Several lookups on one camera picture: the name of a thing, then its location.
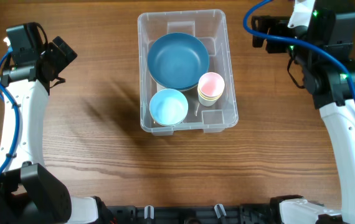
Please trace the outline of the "light blue small bowl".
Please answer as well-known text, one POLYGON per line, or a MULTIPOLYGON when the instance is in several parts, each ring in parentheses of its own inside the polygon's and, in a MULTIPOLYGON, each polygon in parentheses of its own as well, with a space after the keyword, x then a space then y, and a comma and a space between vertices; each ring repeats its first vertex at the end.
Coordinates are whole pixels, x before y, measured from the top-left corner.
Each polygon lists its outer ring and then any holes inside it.
POLYGON ((178 90, 163 89, 151 98, 149 112, 151 117, 156 116, 187 116, 187 98, 178 90))

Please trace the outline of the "clear plastic storage container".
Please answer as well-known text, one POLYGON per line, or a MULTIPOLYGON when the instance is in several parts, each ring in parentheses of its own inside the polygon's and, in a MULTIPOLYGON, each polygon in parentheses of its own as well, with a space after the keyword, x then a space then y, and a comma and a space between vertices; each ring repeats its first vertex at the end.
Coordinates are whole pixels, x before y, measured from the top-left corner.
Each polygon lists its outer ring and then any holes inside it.
POLYGON ((234 77, 230 57, 226 17, 220 9, 175 12, 146 12, 138 17, 138 49, 140 63, 140 125, 153 135, 167 136, 175 131, 201 129, 218 133, 235 126, 239 120, 234 77), (184 91, 188 101, 185 120, 175 126, 160 126, 153 122, 149 102, 153 95, 164 89, 155 84, 147 66, 148 52, 160 37, 182 32, 198 38, 206 47, 209 71, 221 75, 225 81, 222 96, 212 106, 200 104, 197 89, 184 91))

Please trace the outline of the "cream cup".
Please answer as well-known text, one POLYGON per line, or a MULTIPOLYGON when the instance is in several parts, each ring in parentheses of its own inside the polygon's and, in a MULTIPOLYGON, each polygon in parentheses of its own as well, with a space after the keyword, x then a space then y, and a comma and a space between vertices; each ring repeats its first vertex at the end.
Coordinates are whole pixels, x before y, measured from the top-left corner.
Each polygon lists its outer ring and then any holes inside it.
POLYGON ((199 94, 198 94, 198 99, 199 99, 200 104, 202 104, 203 106, 212 106, 217 101, 217 100, 214 100, 214 101, 206 100, 206 99, 202 98, 199 94))

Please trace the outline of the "pink cup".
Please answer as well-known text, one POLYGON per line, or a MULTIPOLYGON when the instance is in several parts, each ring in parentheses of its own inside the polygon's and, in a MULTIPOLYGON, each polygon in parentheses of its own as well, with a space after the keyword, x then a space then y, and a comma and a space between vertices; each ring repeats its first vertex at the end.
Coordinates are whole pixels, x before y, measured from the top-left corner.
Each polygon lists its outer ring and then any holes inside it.
POLYGON ((206 98, 216 98, 223 93, 224 88, 225 81, 218 73, 208 72, 199 79, 199 92, 206 98))

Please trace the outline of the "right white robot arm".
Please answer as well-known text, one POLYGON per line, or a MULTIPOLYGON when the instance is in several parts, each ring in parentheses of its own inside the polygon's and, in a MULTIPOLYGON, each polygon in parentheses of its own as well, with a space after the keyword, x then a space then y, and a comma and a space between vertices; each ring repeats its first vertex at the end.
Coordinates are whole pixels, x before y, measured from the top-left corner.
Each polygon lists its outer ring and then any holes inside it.
POLYGON ((341 187, 341 209, 333 210, 300 196, 270 201, 276 223, 355 223, 355 60, 350 58, 355 12, 312 15, 295 26, 287 17, 253 16, 254 47, 288 53, 300 65, 296 86, 313 98, 328 130, 341 187))

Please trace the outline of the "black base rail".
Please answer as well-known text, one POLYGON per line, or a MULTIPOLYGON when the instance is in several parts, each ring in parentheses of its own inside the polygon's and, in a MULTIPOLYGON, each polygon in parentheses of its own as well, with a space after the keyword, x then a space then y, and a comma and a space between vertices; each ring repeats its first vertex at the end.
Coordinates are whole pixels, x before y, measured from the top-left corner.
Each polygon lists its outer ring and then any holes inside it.
POLYGON ((269 203, 243 203, 207 207, 145 207, 101 205, 100 223, 282 223, 278 202, 302 199, 300 195, 275 197, 269 203))

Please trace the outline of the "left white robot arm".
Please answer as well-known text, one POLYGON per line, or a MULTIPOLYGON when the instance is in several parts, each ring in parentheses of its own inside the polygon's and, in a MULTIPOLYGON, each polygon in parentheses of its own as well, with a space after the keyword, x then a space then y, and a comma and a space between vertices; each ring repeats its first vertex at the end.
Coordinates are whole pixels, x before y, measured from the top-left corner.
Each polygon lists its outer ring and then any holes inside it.
POLYGON ((76 53, 60 37, 9 35, 0 61, 4 121, 0 143, 0 223, 101 223, 96 197, 73 197, 45 167, 42 140, 50 89, 76 53))

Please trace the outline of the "mint green small bowl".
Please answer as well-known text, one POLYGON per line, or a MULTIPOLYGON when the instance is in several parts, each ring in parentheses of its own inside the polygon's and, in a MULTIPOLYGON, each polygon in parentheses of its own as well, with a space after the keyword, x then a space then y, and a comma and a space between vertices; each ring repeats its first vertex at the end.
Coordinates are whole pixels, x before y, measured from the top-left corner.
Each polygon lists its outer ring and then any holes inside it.
POLYGON ((160 126, 175 126, 185 120, 185 116, 156 116, 152 117, 153 122, 160 126))

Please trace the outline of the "yellow cup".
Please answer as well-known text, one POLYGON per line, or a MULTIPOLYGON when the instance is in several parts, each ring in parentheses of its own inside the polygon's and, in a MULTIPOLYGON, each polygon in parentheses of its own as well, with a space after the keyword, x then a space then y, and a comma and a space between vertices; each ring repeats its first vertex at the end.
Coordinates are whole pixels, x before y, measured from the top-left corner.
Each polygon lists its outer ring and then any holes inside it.
POLYGON ((206 96, 203 92, 201 92, 201 90, 199 88, 197 89, 197 92, 202 98, 204 98, 206 100, 210 100, 210 101, 218 100, 223 94, 223 92, 222 92, 221 94, 219 94, 217 96, 206 96))

